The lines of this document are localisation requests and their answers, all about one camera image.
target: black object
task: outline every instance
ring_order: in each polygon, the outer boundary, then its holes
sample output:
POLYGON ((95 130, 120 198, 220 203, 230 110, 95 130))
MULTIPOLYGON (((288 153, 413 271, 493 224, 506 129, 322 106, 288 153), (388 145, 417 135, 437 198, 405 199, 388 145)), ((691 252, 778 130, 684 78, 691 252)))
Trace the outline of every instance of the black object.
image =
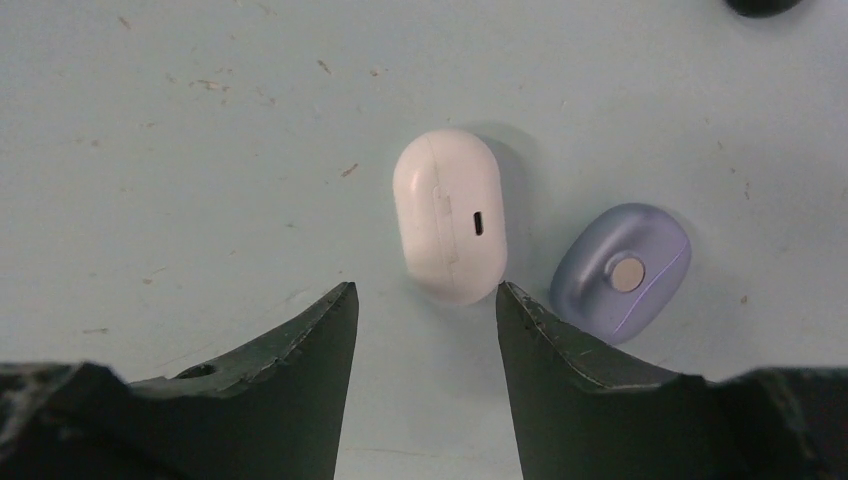
POLYGON ((0 478, 331 480, 359 303, 342 283, 173 379, 0 366, 0 478))
POLYGON ((801 3, 801 0, 727 0, 736 13, 743 17, 773 17, 801 3))
POLYGON ((510 283, 497 317, 525 480, 848 478, 848 369, 710 384, 581 332, 510 283))

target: black round object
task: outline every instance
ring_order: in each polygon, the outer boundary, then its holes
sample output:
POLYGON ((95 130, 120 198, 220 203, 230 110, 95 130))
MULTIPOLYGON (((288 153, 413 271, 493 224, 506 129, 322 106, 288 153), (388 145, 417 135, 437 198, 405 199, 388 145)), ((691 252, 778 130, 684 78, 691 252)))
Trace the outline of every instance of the black round object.
POLYGON ((771 17, 801 3, 801 0, 726 0, 730 8, 743 17, 771 17))

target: purple oval case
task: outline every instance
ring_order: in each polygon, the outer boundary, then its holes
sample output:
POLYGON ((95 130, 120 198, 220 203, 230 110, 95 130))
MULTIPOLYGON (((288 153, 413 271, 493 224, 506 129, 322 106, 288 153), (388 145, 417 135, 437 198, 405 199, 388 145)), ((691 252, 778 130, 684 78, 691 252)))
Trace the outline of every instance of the purple oval case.
POLYGON ((612 345, 630 340, 665 307, 686 276, 683 227, 651 205, 604 212, 569 248, 551 283, 560 318, 612 345))

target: beige circle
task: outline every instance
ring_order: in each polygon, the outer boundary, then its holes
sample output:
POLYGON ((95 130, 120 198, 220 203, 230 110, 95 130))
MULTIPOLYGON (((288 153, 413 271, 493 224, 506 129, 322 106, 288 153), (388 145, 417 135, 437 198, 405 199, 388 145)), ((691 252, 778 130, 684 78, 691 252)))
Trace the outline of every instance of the beige circle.
POLYGON ((610 280, 612 288, 621 293, 632 292, 639 288, 645 279, 645 266, 635 258, 625 258, 615 264, 610 280))

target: table surface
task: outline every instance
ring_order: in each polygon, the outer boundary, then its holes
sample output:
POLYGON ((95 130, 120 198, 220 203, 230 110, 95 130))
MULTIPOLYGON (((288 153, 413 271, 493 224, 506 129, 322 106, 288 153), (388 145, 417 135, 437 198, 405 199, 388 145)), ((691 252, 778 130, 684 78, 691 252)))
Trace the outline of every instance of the table surface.
POLYGON ((394 163, 441 127, 501 163, 540 299, 606 208, 663 207, 688 277, 623 348, 721 379, 848 363, 848 3, 0 3, 0 356, 173 375, 343 280, 337 478, 518 479, 494 302, 405 276, 394 163))

